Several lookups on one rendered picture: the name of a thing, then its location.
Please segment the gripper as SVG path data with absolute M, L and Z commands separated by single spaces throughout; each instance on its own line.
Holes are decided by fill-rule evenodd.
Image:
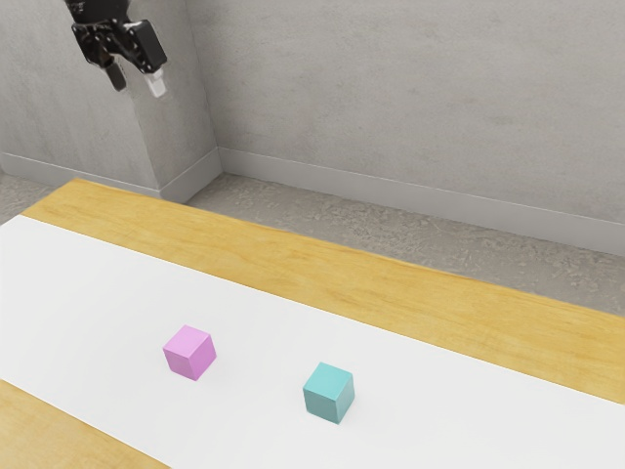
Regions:
M 162 67 L 167 56 L 152 24 L 127 22 L 131 0 L 63 0 L 71 17 L 71 30 L 85 59 L 100 64 L 114 90 L 126 89 L 125 76 L 105 41 L 118 30 L 121 55 L 143 75 L 150 93 L 162 98 L 166 84 Z

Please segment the pink block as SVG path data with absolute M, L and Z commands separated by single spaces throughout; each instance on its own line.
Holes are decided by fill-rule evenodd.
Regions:
M 162 350 L 170 369 L 193 381 L 197 381 L 217 357 L 212 336 L 186 324 Z

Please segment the teal block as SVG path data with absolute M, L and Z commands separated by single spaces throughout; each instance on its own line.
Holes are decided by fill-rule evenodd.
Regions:
M 320 362 L 303 387 L 308 413 L 340 424 L 354 401 L 354 376 Z

